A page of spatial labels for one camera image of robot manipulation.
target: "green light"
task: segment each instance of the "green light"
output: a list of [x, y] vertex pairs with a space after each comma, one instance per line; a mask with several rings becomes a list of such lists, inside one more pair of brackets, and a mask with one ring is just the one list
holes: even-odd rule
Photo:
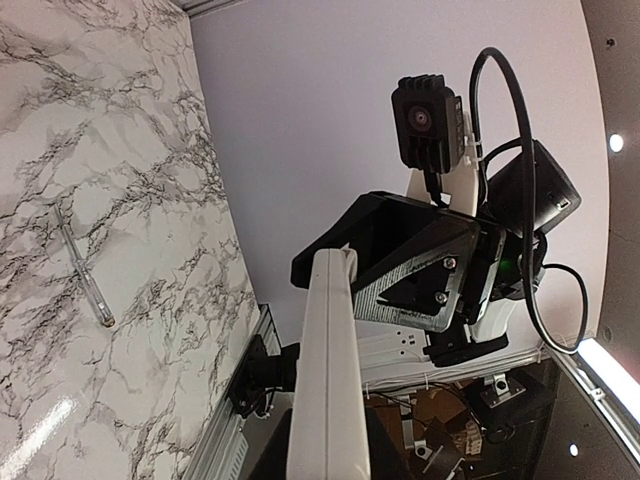
[[498, 264], [498, 270], [501, 270], [503, 272], [508, 270], [513, 270], [515, 266], [516, 266], [516, 262], [514, 262], [510, 258], [503, 258], [502, 260], [500, 260], [500, 263]]

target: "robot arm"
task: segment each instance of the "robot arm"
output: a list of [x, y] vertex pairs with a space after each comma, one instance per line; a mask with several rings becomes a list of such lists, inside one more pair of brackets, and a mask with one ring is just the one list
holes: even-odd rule
[[290, 479], [371, 477], [351, 301], [356, 271], [353, 250], [314, 255], [289, 436]]

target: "ceiling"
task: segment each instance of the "ceiling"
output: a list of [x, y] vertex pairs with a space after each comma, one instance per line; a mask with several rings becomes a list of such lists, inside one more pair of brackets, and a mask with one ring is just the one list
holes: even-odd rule
[[582, 5], [607, 136], [624, 139], [622, 151], [609, 154], [609, 253], [598, 338], [640, 380], [640, 3]]

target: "white wall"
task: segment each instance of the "white wall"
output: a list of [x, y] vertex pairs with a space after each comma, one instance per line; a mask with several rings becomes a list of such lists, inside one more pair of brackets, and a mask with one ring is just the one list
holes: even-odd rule
[[[606, 150], [597, 80], [577, 0], [252, 0], [192, 23], [215, 145], [259, 300], [285, 343], [301, 331], [305, 292], [291, 259], [363, 192], [404, 192], [391, 92], [398, 79], [444, 73], [467, 96], [478, 52], [502, 49], [527, 98], [535, 136], [554, 153], [583, 206], [550, 236], [549, 259], [585, 276], [597, 319], [608, 222]], [[497, 68], [481, 86], [487, 148], [516, 136]], [[580, 315], [570, 278], [539, 295], [551, 330]], [[513, 348], [538, 343], [524, 308]], [[367, 333], [380, 326], [366, 328]]]

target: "camera lens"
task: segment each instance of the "camera lens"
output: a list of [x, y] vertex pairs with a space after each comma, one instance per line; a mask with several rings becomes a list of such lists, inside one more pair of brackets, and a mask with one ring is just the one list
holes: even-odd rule
[[419, 132], [426, 132], [431, 128], [431, 114], [419, 105], [409, 110], [409, 124]]

